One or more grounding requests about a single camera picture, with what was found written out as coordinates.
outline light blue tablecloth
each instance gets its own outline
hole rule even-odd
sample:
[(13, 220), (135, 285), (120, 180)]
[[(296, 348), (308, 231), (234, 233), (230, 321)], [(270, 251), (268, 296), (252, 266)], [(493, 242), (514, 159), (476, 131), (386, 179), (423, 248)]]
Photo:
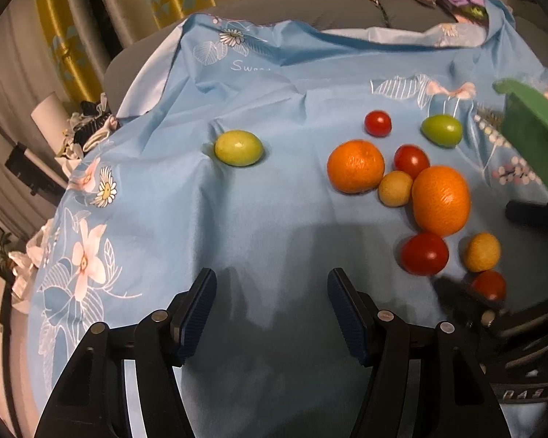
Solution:
[[(496, 0), (487, 10), (486, 32), (345, 32), (383, 45), (296, 22), (257, 27), (195, 15), (177, 28), (130, 89), (121, 109), (130, 121), (77, 168), (57, 210), (28, 326), (39, 410), (92, 322), (136, 323), (206, 266), (217, 273), (217, 298), (196, 355), (178, 371), (196, 436), (348, 436), (370, 371), (348, 355), (326, 297), (329, 270), (343, 267), (378, 306), (411, 323), (443, 319), (429, 280), (396, 263), (397, 245), (416, 232), (407, 210), (384, 207), (376, 192), (344, 196), (328, 182), (329, 154), (354, 138), (375, 143), (387, 170), (396, 149), (413, 143), (433, 165), (463, 173), (473, 208), (465, 229), (446, 239), (446, 273), (463, 277), (459, 241), (489, 231), (503, 246), (509, 306), (545, 299), (548, 237), (509, 225), (503, 209), (511, 198), (546, 201), (548, 192), (475, 115), (478, 105), (503, 107), (493, 81), (512, 76), (545, 90), (548, 72), (507, 10)], [(373, 109), (392, 116), (387, 138), (364, 132)], [(443, 112), (465, 127), (456, 149), (420, 134), (428, 114)], [(234, 129), (263, 141), (257, 165), (214, 157), (215, 139)], [(406, 410), (402, 436), (414, 404)], [(515, 437), (527, 436), (539, 410), (506, 408)]]

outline green tomato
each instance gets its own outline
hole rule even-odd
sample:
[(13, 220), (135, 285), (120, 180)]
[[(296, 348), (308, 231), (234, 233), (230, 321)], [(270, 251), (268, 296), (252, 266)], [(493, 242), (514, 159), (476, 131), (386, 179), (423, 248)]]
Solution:
[(215, 155), (231, 166), (249, 166), (263, 155), (264, 148), (258, 137), (243, 130), (231, 130), (215, 142)]
[(450, 115), (429, 116), (420, 131), (436, 145), (454, 148), (463, 139), (463, 126)]

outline cherry tomato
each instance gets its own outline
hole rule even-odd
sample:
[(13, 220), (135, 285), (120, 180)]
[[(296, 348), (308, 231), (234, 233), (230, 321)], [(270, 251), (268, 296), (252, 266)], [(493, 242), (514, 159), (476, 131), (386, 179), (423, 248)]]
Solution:
[(493, 270), (488, 270), (477, 275), (471, 286), (488, 300), (503, 301), (506, 299), (506, 281), (499, 273)]
[(394, 155), (394, 166), (398, 171), (408, 173), (412, 179), (416, 179), (423, 169), (430, 166), (430, 161), (418, 146), (402, 145)]
[(392, 119), (383, 110), (374, 110), (365, 116), (365, 129), (373, 137), (387, 137), (392, 131)]
[(408, 240), (400, 252), (400, 264), (412, 275), (436, 275), (449, 261), (445, 241), (432, 232), (421, 232)]

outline white daisy print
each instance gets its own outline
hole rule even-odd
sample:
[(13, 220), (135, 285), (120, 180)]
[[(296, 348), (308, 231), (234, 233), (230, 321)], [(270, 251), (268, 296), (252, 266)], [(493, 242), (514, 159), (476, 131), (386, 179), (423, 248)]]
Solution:
[(448, 36), (450, 38), (456, 38), (459, 35), (456, 25), (454, 24), (443, 23), (443, 24), (440, 24), (439, 26), (441, 27), (441, 31), (444, 33), (445, 36)]
[(219, 33), (219, 40), (228, 46), (234, 47), (243, 43), (246, 39), (240, 30), (224, 30)]
[(93, 200), (92, 204), (98, 207), (106, 207), (114, 202), (118, 190), (115, 188), (115, 181), (111, 175), (111, 168), (106, 166), (99, 175), (98, 195)]

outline orange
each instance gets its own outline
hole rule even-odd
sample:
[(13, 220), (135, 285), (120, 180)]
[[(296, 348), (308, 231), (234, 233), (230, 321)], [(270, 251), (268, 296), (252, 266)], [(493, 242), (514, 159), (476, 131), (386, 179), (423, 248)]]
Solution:
[(431, 166), (412, 185), (412, 208), (423, 231), (446, 237), (460, 231), (469, 219), (469, 187), (453, 168)]
[(366, 140), (337, 146), (327, 161), (329, 181), (345, 194), (364, 193), (377, 187), (385, 164), (380, 150)]

